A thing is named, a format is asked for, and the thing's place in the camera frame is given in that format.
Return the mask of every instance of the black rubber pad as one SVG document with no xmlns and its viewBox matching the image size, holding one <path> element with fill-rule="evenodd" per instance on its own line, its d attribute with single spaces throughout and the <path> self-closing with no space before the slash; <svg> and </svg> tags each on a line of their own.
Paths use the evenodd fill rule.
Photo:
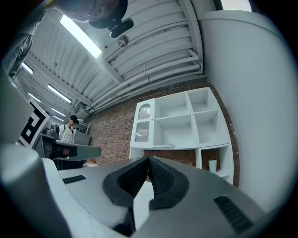
<svg viewBox="0 0 298 238">
<path fill-rule="evenodd" d="M 70 178 L 65 178 L 65 179 L 63 179 L 63 182 L 65 184 L 71 184 L 71 183 L 81 181 L 84 179 L 86 179 L 86 177 L 84 175 L 78 175 L 78 176 L 74 176 L 74 177 L 70 177 Z"/>
<path fill-rule="evenodd" d="M 214 199 L 223 215 L 238 234 L 250 228 L 253 224 L 246 215 L 227 196 Z"/>
<path fill-rule="evenodd" d="M 154 199 L 149 203 L 150 210 L 173 207 L 188 191 L 189 181 L 184 174 L 154 157 L 146 156 L 110 173 L 102 187 L 115 205 L 132 207 L 147 175 L 154 191 Z"/>
</svg>

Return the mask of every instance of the white shirt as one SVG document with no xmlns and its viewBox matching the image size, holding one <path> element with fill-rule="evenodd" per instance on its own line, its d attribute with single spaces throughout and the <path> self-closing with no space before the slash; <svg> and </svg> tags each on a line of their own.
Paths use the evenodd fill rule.
<svg viewBox="0 0 298 238">
<path fill-rule="evenodd" d="M 75 136 L 74 131 L 69 129 L 67 125 L 61 125 L 59 127 L 59 140 L 74 143 L 75 142 Z"/>
</svg>

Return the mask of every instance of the white pipe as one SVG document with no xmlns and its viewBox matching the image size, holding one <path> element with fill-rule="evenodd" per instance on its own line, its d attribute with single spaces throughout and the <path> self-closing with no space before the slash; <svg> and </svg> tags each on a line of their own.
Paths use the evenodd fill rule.
<svg viewBox="0 0 298 238">
<path fill-rule="evenodd" d="M 162 79 L 164 77 L 167 77 L 167 76 L 170 76 L 170 75 L 173 75 L 173 74 L 182 73 L 182 72 L 186 72 L 186 71 L 190 71 L 190 70 L 196 70 L 196 69 L 199 69 L 199 68 L 200 68 L 200 65 L 198 63 L 196 63 L 195 65 L 186 66 L 186 67 L 182 67 L 182 68 L 179 68 L 179 69 L 173 69 L 173 70 L 170 70 L 170 71 L 161 73 L 161 74 L 156 75 L 156 76 L 151 77 L 151 78 L 148 77 L 148 79 L 144 79 L 144 80 L 142 80 L 141 82 L 139 82 L 137 84 L 134 84 L 134 85 L 132 85 L 132 86 L 130 86 L 128 88 L 125 88 L 122 91 L 120 91 L 119 93 L 117 93 L 115 96 L 112 96 L 112 97 L 108 98 L 104 102 L 102 102 L 99 105 L 97 105 L 93 110 L 90 111 L 90 113 L 93 113 L 95 110 L 99 109 L 103 105 L 106 105 L 114 97 L 121 96 L 122 94 L 124 94 L 124 93 L 126 93 L 128 91 L 131 91 L 131 90 L 133 90 L 133 89 L 135 89 L 137 87 L 140 87 L 140 86 L 142 86 L 144 84 L 147 84 L 149 82 L 152 82 L 152 81 L 155 81 L 155 80 L 158 80 L 158 79 Z"/>
<path fill-rule="evenodd" d="M 164 72 L 164 73 L 161 73 L 159 75 L 156 75 L 154 77 L 148 77 L 148 79 L 144 79 L 142 80 L 141 82 L 139 83 L 136 83 L 130 87 L 127 87 L 125 89 L 123 89 L 122 91 L 120 91 L 119 93 L 117 93 L 116 96 L 121 96 L 122 94 L 132 90 L 132 89 L 135 89 L 139 86 L 142 86 L 144 84 L 147 84 L 149 82 L 152 82 L 152 81 L 155 81 L 155 80 L 158 80 L 158 79 L 162 79 L 162 78 L 165 78 L 167 76 L 170 76 L 170 75 L 173 75 L 173 74 L 177 74 L 177 73 L 182 73 L 182 72 L 185 72 L 185 71 L 190 71 L 190 70 L 195 70 L 195 69 L 198 69 L 200 68 L 200 65 L 197 63 L 196 65 L 191 65 L 191 66 L 187 66 L 187 67 L 183 67 L 183 68 L 179 68 L 179 69 L 174 69 L 174 70 L 170 70 L 170 71 L 167 71 L 167 72 Z"/>
<path fill-rule="evenodd" d="M 166 68 L 170 68 L 172 66 L 176 66 L 176 65 L 179 65 L 179 64 L 183 64 L 183 63 L 186 63 L 186 62 L 191 62 L 191 61 L 197 61 L 199 60 L 199 57 L 196 53 L 194 53 L 192 50 L 188 50 L 188 53 L 190 55 L 192 55 L 191 57 L 187 57 L 187 58 L 184 58 L 184 59 L 179 59 L 179 60 L 175 60 L 175 61 L 172 61 L 172 62 L 169 62 L 169 63 L 165 63 L 163 65 L 159 65 L 157 67 L 154 67 L 152 69 L 149 69 L 149 70 L 146 70 L 128 80 L 126 80 L 125 82 L 119 84 L 118 86 L 114 87 L 112 90 L 108 91 L 106 94 L 102 95 L 100 98 L 98 98 L 95 102 L 93 102 L 91 104 L 90 107 L 87 107 L 87 110 L 89 110 L 91 107 L 94 107 L 96 104 L 98 104 L 101 100 L 103 100 L 104 98 L 106 98 L 107 96 L 111 95 L 112 93 L 116 92 L 117 90 L 123 88 L 124 86 L 128 85 L 128 84 L 131 84 L 132 82 L 142 78 L 142 77 L 145 77 L 146 75 L 149 75 L 151 73 L 155 73 L 159 70 L 162 70 L 162 69 L 166 69 Z"/>
<path fill-rule="evenodd" d="M 200 73 L 201 73 L 201 72 L 186 73 L 186 74 L 184 74 L 184 75 L 175 76 L 175 77 L 172 77 L 172 78 L 169 78 L 169 79 L 161 80 L 161 81 L 156 82 L 156 83 L 154 83 L 154 84 L 147 85 L 147 86 L 145 86 L 145 87 L 143 87 L 143 88 L 139 88 L 139 89 L 137 89 L 137 90 L 135 90 L 135 91 L 133 91 L 133 92 L 127 93 L 127 94 L 123 95 L 123 96 L 120 97 L 120 98 L 116 98 L 116 99 L 114 99 L 113 101 L 111 101 L 111 102 L 109 102 L 109 103 L 107 103 L 107 104 L 105 104 L 105 105 L 102 105 L 100 108 L 97 108 L 97 109 L 94 110 L 93 112 L 98 111 L 98 110 L 102 109 L 103 107 L 112 104 L 113 102 L 116 102 L 116 101 L 118 101 L 118 100 L 121 100 L 121 99 L 123 99 L 123 98 L 125 98 L 125 97 L 128 97 L 128 96 L 131 95 L 131 94 L 137 93 L 137 92 L 139 92 L 139 91 L 141 91 L 141 90 L 144 90 L 144 89 L 146 89 L 146 88 L 153 87 L 153 86 L 155 86 L 155 85 L 157 85 L 157 84 L 165 83 L 165 82 L 170 81 L 170 80 L 174 80 L 174 79 L 178 79 L 178 78 L 182 78 L 182 77 L 186 77 L 186 76 L 190 76 L 190 75 L 200 74 Z"/>
</svg>

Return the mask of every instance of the white cup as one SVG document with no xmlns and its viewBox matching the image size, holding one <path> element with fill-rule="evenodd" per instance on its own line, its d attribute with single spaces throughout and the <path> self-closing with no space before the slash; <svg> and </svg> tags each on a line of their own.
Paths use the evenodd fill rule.
<svg viewBox="0 0 298 238">
<path fill-rule="evenodd" d="M 208 163 L 209 163 L 210 172 L 216 173 L 217 160 L 216 159 L 215 160 L 209 160 Z"/>
</svg>

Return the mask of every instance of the ceiling light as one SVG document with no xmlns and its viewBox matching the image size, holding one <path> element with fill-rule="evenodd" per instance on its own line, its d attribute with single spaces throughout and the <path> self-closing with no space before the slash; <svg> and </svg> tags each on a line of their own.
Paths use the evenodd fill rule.
<svg viewBox="0 0 298 238">
<path fill-rule="evenodd" d="M 22 66 L 23 66 L 25 69 L 27 69 L 27 71 L 28 71 L 29 73 L 33 74 L 33 70 L 32 70 L 28 65 L 26 65 L 25 63 L 22 63 Z"/>
<path fill-rule="evenodd" d="M 31 93 L 28 93 L 32 98 L 34 98 L 36 101 L 41 102 L 39 99 L 37 99 L 35 96 L 33 96 Z"/>
<path fill-rule="evenodd" d="M 53 116 L 53 117 L 57 118 L 57 119 L 60 120 L 60 121 L 64 121 L 64 120 L 60 119 L 59 117 L 56 117 L 56 116 Z"/>
<path fill-rule="evenodd" d="M 60 97 L 62 97 L 65 101 L 67 101 L 68 103 L 71 103 L 71 100 L 67 97 L 65 97 L 62 93 L 58 92 L 56 89 L 54 89 L 52 86 L 48 85 L 47 86 L 49 89 L 51 89 L 54 93 L 56 93 L 57 95 L 59 95 Z"/>
<path fill-rule="evenodd" d="M 95 57 L 102 51 L 97 45 L 66 15 L 63 15 L 60 23 Z"/>
<path fill-rule="evenodd" d="M 64 115 L 63 113 L 61 113 L 61 112 L 57 111 L 56 109 L 54 109 L 54 108 L 52 108 L 52 107 L 51 107 L 51 109 L 52 109 L 53 111 L 55 111 L 55 112 L 59 113 L 59 114 L 60 114 L 60 115 L 62 115 L 63 117 L 66 117 L 66 115 Z"/>
</svg>

